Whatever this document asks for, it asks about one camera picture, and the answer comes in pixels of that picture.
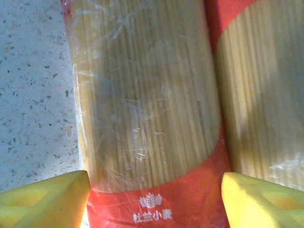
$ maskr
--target wheat logo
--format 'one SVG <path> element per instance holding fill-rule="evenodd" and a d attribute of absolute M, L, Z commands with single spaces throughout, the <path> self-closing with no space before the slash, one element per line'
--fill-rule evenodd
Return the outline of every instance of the wheat logo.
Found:
<path fill-rule="evenodd" d="M 154 196 L 154 194 L 149 192 L 146 197 L 139 198 L 139 203 L 143 208 L 155 208 L 157 205 L 162 204 L 162 197 L 160 194 Z"/>

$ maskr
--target red label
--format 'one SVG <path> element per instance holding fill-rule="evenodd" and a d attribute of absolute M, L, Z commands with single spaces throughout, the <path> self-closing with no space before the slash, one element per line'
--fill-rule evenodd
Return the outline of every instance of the red label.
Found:
<path fill-rule="evenodd" d="M 220 35 L 230 22 L 257 0 L 205 0 L 212 52 L 215 52 Z"/>
<path fill-rule="evenodd" d="M 221 180 L 230 171 L 224 133 L 198 168 L 164 185 L 139 191 L 92 191 L 87 205 L 91 228 L 229 228 Z"/>

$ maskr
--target granite countertop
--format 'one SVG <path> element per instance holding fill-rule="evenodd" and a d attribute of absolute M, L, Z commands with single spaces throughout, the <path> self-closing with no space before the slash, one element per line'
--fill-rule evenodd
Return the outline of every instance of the granite countertop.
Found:
<path fill-rule="evenodd" d="M 0 192 L 79 169 L 60 1 L 1 3 Z"/>

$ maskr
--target transparent plastic bag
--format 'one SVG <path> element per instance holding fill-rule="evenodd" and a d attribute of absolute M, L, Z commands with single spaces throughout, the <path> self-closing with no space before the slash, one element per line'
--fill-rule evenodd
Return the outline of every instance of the transparent plastic bag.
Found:
<path fill-rule="evenodd" d="M 220 183 L 230 166 L 202 2 L 62 5 L 91 226 L 228 227 Z"/>

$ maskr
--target plastic wrap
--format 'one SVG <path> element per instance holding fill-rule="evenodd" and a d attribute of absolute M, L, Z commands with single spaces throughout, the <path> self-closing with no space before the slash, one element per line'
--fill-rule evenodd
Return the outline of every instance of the plastic wrap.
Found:
<path fill-rule="evenodd" d="M 200 0 L 64 0 L 95 227 L 228 227 Z"/>
<path fill-rule="evenodd" d="M 304 2 L 207 2 L 233 170 L 304 190 Z"/>

